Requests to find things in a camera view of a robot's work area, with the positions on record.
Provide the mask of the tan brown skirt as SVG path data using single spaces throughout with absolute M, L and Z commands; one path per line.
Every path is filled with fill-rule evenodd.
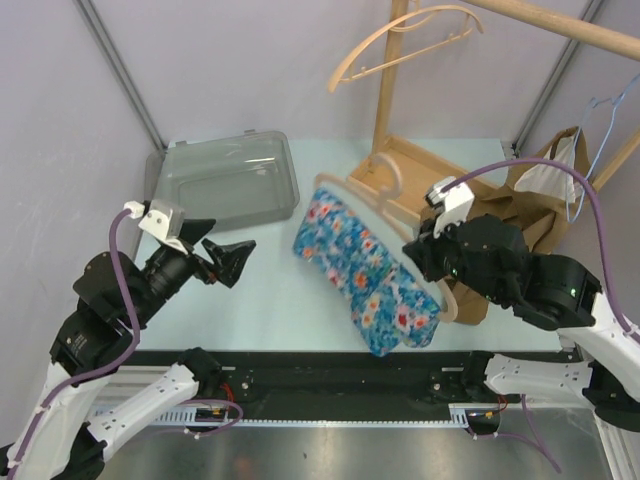
M 569 166 L 586 177 L 591 168 L 584 134 L 576 127 L 558 132 L 537 158 Z M 549 254 L 569 228 L 568 215 L 576 213 L 581 185 L 564 171 L 540 164 L 508 168 L 505 183 L 474 200 L 469 219 L 494 215 L 517 226 L 529 250 Z

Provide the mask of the blue floral cloth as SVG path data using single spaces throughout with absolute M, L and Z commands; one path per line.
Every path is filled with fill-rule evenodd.
M 292 246 L 342 294 L 371 354 L 430 345 L 441 308 L 337 195 L 316 189 Z

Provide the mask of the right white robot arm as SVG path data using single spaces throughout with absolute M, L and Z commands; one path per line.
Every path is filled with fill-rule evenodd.
M 639 429 L 639 345 L 615 318 L 600 281 L 580 262 L 529 250 L 521 230 L 484 215 L 435 231 L 423 223 L 404 254 L 430 282 L 450 277 L 538 329 L 554 332 L 589 359 L 545 363 L 484 354 L 461 376 L 463 393 L 576 399 L 601 420 Z

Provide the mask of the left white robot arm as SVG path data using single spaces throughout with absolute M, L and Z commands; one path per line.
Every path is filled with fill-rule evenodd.
M 109 228 L 109 249 L 94 257 L 73 289 L 76 310 L 50 350 L 45 383 L 18 439 L 1 449 L 5 479 L 96 479 L 114 454 L 167 410 L 212 400 L 237 410 L 221 365 L 200 347 L 188 349 L 150 386 L 94 420 L 100 392 L 140 343 L 142 330 L 190 279 L 233 287 L 253 253 L 253 240 L 218 245 L 207 239 L 212 220 L 189 220 L 179 240 L 201 243 L 205 257 L 162 244 L 143 269 L 120 252 L 117 233 L 129 211 Z

